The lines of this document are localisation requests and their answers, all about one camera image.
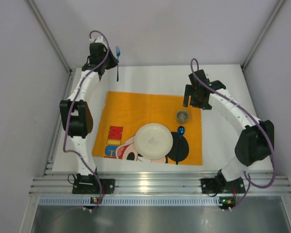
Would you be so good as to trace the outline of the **blue metallic fork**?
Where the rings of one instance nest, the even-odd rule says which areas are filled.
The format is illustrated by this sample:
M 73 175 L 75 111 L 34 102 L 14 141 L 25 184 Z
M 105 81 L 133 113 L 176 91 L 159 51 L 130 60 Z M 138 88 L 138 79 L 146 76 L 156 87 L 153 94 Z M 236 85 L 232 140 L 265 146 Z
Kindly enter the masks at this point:
M 116 81 L 119 82 L 119 57 L 121 55 L 121 51 L 120 51 L 120 48 L 118 46 L 115 47 L 115 51 L 116 51 L 116 57 L 117 57 L 117 66 L 116 66 L 117 78 L 116 78 Z

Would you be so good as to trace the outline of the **small speckled stone cup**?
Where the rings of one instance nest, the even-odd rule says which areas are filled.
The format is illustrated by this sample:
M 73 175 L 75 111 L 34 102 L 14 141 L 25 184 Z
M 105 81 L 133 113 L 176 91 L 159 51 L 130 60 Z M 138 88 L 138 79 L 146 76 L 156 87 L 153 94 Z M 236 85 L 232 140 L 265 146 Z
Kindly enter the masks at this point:
M 189 113 L 186 110 L 180 110 L 176 113 L 176 120 L 179 124 L 185 124 L 189 120 Z

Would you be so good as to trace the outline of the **blue metallic spoon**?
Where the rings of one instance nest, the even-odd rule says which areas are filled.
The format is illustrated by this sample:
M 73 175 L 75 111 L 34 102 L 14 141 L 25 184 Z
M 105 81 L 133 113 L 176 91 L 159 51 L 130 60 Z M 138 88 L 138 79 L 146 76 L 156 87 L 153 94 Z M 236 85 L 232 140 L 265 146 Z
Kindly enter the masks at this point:
M 177 130 L 177 134 L 178 134 L 178 151 L 177 151 L 177 157 L 176 157 L 176 165 L 178 165 L 179 163 L 181 139 L 185 134 L 185 128 L 183 126 L 179 126 Z

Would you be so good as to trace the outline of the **orange Mickey Mouse cloth placemat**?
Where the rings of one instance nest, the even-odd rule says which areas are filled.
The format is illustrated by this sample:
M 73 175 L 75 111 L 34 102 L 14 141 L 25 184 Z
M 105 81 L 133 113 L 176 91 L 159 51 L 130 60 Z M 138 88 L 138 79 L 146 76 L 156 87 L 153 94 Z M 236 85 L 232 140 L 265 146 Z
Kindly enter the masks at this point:
M 92 155 L 117 160 L 176 164 L 177 130 L 181 126 L 176 120 L 176 113 L 184 109 L 182 102 L 181 96 L 109 91 Z M 187 123 L 182 124 L 185 134 L 181 139 L 178 165 L 201 166 L 203 164 L 201 111 L 193 107 L 186 108 L 186 111 L 190 117 Z M 135 148 L 135 134 L 148 123 L 164 125 L 172 133 L 172 149 L 161 159 L 146 159 Z

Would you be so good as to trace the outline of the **cream round plate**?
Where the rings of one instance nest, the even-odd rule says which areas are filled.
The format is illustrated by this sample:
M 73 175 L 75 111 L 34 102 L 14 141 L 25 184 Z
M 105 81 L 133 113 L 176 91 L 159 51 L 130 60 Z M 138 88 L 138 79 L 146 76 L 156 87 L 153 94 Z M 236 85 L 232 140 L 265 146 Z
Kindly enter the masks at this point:
M 149 123 L 137 131 L 134 145 L 137 152 L 144 158 L 161 159 L 172 149 L 172 133 L 164 125 Z

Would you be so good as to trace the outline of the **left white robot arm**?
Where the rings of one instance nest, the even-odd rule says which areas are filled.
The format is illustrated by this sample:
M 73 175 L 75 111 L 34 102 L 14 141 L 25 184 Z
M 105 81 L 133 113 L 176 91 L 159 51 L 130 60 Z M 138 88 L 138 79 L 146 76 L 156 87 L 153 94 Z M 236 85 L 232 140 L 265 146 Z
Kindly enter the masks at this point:
M 87 138 L 94 126 L 88 101 L 105 71 L 117 65 L 118 59 L 110 51 L 107 42 L 102 37 L 92 39 L 89 55 L 81 69 L 80 80 L 71 95 L 59 104 L 65 131 L 63 151 L 76 155 L 77 174 L 82 177 L 93 176 L 97 168 L 87 149 Z

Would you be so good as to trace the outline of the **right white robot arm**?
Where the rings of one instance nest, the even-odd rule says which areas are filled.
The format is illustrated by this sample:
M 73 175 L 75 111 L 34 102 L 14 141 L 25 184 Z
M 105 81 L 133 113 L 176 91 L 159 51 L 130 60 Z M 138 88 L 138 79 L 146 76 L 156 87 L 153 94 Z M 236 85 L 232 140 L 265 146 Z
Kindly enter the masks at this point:
M 266 157 L 274 158 L 275 127 L 270 120 L 262 121 L 249 113 L 234 100 L 221 81 L 211 82 L 204 70 L 192 72 L 189 79 L 191 83 L 185 87 L 184 107 L 216 109 L 239 137 L 234 157 L 217 173 L 221 186 L 240 178 L 254 163 Z

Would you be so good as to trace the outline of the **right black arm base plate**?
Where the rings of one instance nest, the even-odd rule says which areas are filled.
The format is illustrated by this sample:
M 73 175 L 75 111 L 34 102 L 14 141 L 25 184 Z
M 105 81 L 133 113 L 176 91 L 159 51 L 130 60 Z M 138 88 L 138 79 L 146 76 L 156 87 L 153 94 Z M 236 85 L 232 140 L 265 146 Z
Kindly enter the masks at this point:
M 234 191 L 236 194 L 244 194 L 245 187 L 242 178 L 238 178 L 234 181 L 219 182 L 215 178 L 203 178 L 200 180 L 201 189 L 203 194 L 232 194 Z

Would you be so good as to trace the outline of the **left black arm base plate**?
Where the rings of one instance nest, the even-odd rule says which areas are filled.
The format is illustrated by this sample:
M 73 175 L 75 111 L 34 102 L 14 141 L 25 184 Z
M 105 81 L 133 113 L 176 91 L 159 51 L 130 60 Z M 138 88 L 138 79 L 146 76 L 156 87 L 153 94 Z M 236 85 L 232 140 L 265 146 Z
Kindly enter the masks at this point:
M 102 194 L 112 194 L 115 189 L 115 179 L 99 179 Z M 100 194 L 100 186 L 96 180 L 75 180 L 73 194 Z

